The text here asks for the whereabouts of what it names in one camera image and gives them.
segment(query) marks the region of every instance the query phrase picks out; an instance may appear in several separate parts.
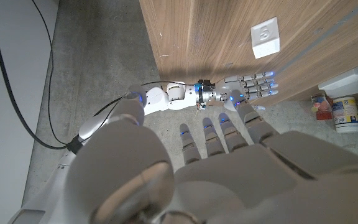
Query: wooden cabinet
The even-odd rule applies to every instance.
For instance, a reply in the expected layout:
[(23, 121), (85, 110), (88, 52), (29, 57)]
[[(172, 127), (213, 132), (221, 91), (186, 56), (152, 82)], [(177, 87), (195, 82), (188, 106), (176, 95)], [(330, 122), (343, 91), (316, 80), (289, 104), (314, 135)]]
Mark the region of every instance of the wooden cabinet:
[[(279, 93), (297, 100), (358, 66), (358, 0), (140, 0), (161, 80), (212, 82), (274, 71)], [(278, 18), (280, 51), (255, 59), (250, 28)]]

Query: white square knob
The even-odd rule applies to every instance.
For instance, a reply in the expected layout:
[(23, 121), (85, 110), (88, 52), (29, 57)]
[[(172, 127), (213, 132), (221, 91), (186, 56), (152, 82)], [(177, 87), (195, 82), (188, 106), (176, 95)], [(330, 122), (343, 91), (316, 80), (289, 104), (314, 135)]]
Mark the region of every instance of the white square knob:
[(277, 17), (251, 27), (252, 50), (255, 58), (280, 51)]

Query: black cable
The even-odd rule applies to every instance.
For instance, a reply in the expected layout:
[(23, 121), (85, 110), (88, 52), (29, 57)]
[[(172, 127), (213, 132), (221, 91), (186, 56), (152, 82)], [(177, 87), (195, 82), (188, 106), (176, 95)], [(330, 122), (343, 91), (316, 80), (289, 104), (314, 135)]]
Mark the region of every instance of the black cable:
[[(51, 37), (50, 37), (50, 33), (49, 33), (49, 29), (48, 29), (48, 26), (45, 22), (45, 19), (40, 11), (40, 9), (38, 8), (37, 4), (34, 2), (34, 0), (32, 0), (35, 8), (37, 9), (38, 13), (40, 14), (41, 16), (41, 19), (42, 19), (42, 22), (44, 23), (44, 26), (45, 26), (45, 29), (47, 31), (47, 34), (48, 34), (48, 39), (49, 39), (49, 44), (50, 44), (50, 57), (51, 57), (51, 72), (50, 72), (50, 76), (49, 76), (49, 84), (48, 84), (48, 120), (49, 120), (49, 124), (50, 124), (50, 129), (52, 130), (52, 134), (54, 136), (54, 138), (64, 144), (64, 146), (60, 146), (60, 147), (57, 147), (57, 146), (51, 146), (47, 143), (44, 143), (41, 139), (39, 139), (33, 132), (32, 130), (30, 129), (30, 127), (28, 126), (28, 124), (26, 123), (25, 119), (23, 118), (23, 115), (22, 113), (20, 112), (20, 109), (16, 103), (16, 100), (14, 98), (14, 95), (13, 95), (13, 92), (12, 92), (12, 88), (11, 88), (11, 84), (9, 82), (9, 78), (8, 78), (8, 75), (7, 75), (7, 72), (6, 72), (6, 68), (5, 68), (5, 63), (4, 63), (4, 59), (2, 57), (2, 52), (1, 52), (1, 48), (0, 48), (0, 68), (1, 68), (1, 72), (2, 72), (2, 76), (4, 78), (4, 83), (5, 83), (5, 86), (6, 86), (6, 90), (8, 92), (8, 95), (9, 95), (9, 99), (11, 100), (11, 103), (12, 103), (12, 106), (16, 112), (16, 115), (17, 117), (19, 118), (19, 120), (21, 121), (23, 127), (25, 128), (25, 130), (28, 132), (28, 134), (35, 140), (37, 141), (39, 144), (41, 144), (42, 146), (44, 147), (47, 147), (49, 149), (65, 149), (67, 147), (67, 145), (69, 143), (64, 143), (62, 142), (61, 140), (59, 140), (59, 138), (57, 138), (56, 134), (55, 134), (55, 131), (53, 130), (53, 126), (52, 126), (52, 121), (51, 121), (51, 117), (50, 117), (50, 89), (51, 89), (51, 81), (52, 81), (52, 76), (53, 76), (53, 50), (52, 50), (52, 40), (51, 40)], [(188, 85), (188, 86), (192, 86), (192, 84), (183, 84), (183, 83), (178, 83), (178, 82), (169, 82), (169, 81), (156, 81), (156, 82), (148, 82), (148, 83), (144, 83), (142, 84), (142, 86), (144, 85), (149, 85), (149, 84), (154, 84), (154, 83), (175, 83), (175, 84), (181, 84), (181, 85)], [(105, 117), (104, 121), (101, 123), (101, 125), (98, 127), (97, 130), (99, 130), (99, 128), (103, 125), (104, 122), (106, 122), (106, 120), (108, 119), (109, 115), (111, 114), (111, 112), (113, 111), (113, 109), (117, 106), (117, 104), (119, 103), (119, 101), (122, 99), (122, 97), (118, 98), (118, 99), (115, 99), (113, 100), (112, 102), (108, 103), (106, 106), (104, 106), (103, 108), (101, 108), (96, 114), (100, 114), (102, 111), (104, 111), (107, 107), (109, 107), (110, 105), (112, 105), (113, 103), (117, 102), (110, 110), (110, 112), (107, 114), (107, 116)]]
[(113, 103), (121, 100), (122, 97), (117, 98), (115, 100), (113, 100), (112, 102), (108, 103), (106, 106), (104, 106), (103, 108), (101, 108), (98, 112), (96, 112), (96, 114), (94, 114), (93, 116), (99, 115), (100, 113), (102, 113), (102, 111), (104, 111), (106, 108), (108, 108), (110, 105), (112, 105)]
[[(111, 104), (113, 104), (115, 101), (118, 100), (118, 102), (111, 108), (111, 110), (110, 110), (109, 113), (106, 115), (106, 117), (104, 118), (103, 122), (99, 125), (99, 127), (97, 128), (96, 131), (98, 131), (98, 130), (103, 126), (104, 122), (106, 122), (106, 120), (109, 118), (111, 112), (115, 109), (115, 107), (118, 105), (118, 103), (121, 101), (122, 98), (123, 98), (123, 96), (120, 97), (120, 98), (118, 98), (118, 99), (115, 99), (115, 100), (113, 100), (112, 102), (109, 103), (109, 104), (111, 105)], [(96, 131), (94, 131), (94, 132), (91, 134), (91, 136), (89, 136), (89, 137), (87, 137), (86, 139), (82, 140), (81, 143), (85, 142), (85, 141), (88, 140), (90, 137), (92, 137), (92, 135), (93, 135)]]
[(53, 126), (52, 126), (52, 120), (50, 118), (50, 85), (52, 82), (52, 75), (53, 75), (53, 68), (54, 68), (54, 62), (53, 62), (53, 50), (52, 50), (52, 40), (50, 38), (50, 34), (49, 34), (49, 29), (47, 26), (47, 23), (45, 22), (44, 16), (42, 15), (40, 9), (38, 8), (37, 4), (35, 3), (34, 0), (31, 0), (32, 3), (34, 4), (35, 8), (37, 9), (38, 13), (40, 14), (40, 17), (42, 19), (42, 22), (44, 23), (45, 29), (47, 30), (47, 34), (48, 34), (48, 39), (49, 39), (49, 45), (50, 45), (50, 60), (51, 60), (51, 68), (50, 68), (50, 76), (49, 76), (49, 85), (48, 85), (48, 119), (49, 119), (49, 126), (50, 129), (52, 131), (52, 134), (54, 136), (54, 138), (56, 139), (56, 141), (62, 143), (62, 144), (67, 144), (61, 140), (59, 140), (59, 138), (57, 138), (56, 134), (55, 134), (55, 130), (53, 130)]
[(27, 125), (26, 121), (24, 120), (22, 113), (20, 112), (20, 109), (16, 103), (16, 100), (14, 98), (13, 92), (12, 92), (12, 88), (11, 88), (11, 84), (9, 83), (9, 78), (7, 76), (7, 72), (6, 72), (6, 68), (5, 68), (5, 63), (4, 63), (4, 59), (2, 57), (2, 52), (1, 52), (1, 47), (0, 47), (0, 68), (1, 68), (1, 72), (2, 72), (2, 76), (4, 77), (4, 83), (5, 83), (5, 87), (6, 87), (6, 91), (9, 95), (9, 99), (11, 100), (12, 106), (16, 112), (17, 117), (19, 118), (20, 122), (22, 123), (23, 127), (25, 128), (25, 130), (31, 135), (31, 137), (36, 140), (39, 144), (41, 144), (44, 147), (47, 147), (49, 149), (65, 149), (67, 146), (51, 146), (49, 144), (44, 143), (41, 139), (39, 139), (30, 129), (30, 127)]
[(148, 84), (154, 84), (154, 83), (175, 83), (175, 84), (188, 85), (188, 86), (193, 86), (194, 85), (194, 84), (183, 84), (183, 83), (170, 82), (170, 81), (156, 81), (156, 82), (144, 83), (144, 84), (141, 84), (141, 86), (148, 85)]
[[(148, 82), (148, 83), (141, 84), (141, 86), (145, 86), (145, 85), (149, 85), (149, 84), (154, 84), (154, 83), (175, 83), (175, 84), (193, 86), (193, 84), (183, 84), (183, 83), (169, 82), (169, 81)], [(106, 106), (102, 107), (98, 112), (96, 112), (96, 114), (94, 114), (93, 116), (99, 115), (102, 111), (104, 111), (106, 108), (108, 108), (109, 106), (111, 106), (113, 103), (119, 101), (121, 98), (122, 98), (122, 97), (117, 98), (117, 99), (113, 100), (112, 102), (108, 103)]]

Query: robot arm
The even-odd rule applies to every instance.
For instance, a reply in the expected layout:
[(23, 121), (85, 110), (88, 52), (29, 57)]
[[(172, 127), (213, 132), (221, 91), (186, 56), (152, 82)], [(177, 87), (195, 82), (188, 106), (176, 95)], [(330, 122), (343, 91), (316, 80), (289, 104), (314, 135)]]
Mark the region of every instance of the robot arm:
[(142, 127), (146, 97), (138, 90), (10, 223), (358, 223), (358, 156), (296, 131), (278, 133), (234, 90), (227, 102), (254, 143), (223, 113), (224, 152), (206, 118), (203, 159), (183, 124), (186, 165), (174, 174), (161, 141)]
[[(277, 94), (278, 85), (274, 83), (273, 72), (263, 72), (252, 75), (232, 76), (222, 79), (217, 83), (209, 80), (199, 80), (194, 85), (184, 82), (173, 82), (167, 85), (167, 92), (155, 87), (146, 93), (147, 104), (144, 108), (145, 115), (156, 111), (181, 110), (189, 106), (197, 106), (204, 110), (207, 102), (211, 100), (222, 101), (224, 107), (235, 111), (233, 105), (227, 103), (227, 96), (233, 90), (239, 90), (247, 100), (254, 100)], [(111, 118), (105, 119), (109, 110), (104, 110), (97, 116), (87, 120), (80, 128), (79, 137), (88, 139), (101, 126), (111, 122)]]

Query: gray floor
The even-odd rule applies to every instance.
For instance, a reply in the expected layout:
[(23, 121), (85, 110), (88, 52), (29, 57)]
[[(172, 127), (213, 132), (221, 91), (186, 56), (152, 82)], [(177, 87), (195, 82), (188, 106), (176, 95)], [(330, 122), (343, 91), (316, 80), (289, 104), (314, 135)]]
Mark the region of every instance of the gray floor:
[[(53, 40), (55, 69), (52, 80), (51, 114), (55, 132), (68, 142), (81, 124), (100, 107), (125, 93), (134, 83), (158, 81), (158, 71), (138, 1), (60, 1)], [(47, 92), (44, 94), (37, 135), (58, 145), (49, 128)], [(289, 130), (312, 134), (358, 154), (358, 133), (338, 134), (333, 121), (316, 121), (310, 102), (283, 102), (260, 114), (279, 132)], [(210, 117), (216, 126), (218, 114), (226, 112), (249, 141), (245, 127), (235, 113), (222, 107), (195, 108), (150, 114), (144, 126), (162, 140), (175, 170), (183, 166), (179, 125), (188, 124), (206, 157), (201, 121)], [(217, 129), (221, 139), (221, 130)], [(24, 203), (46, 183), (65, 151), (34, 145)]]

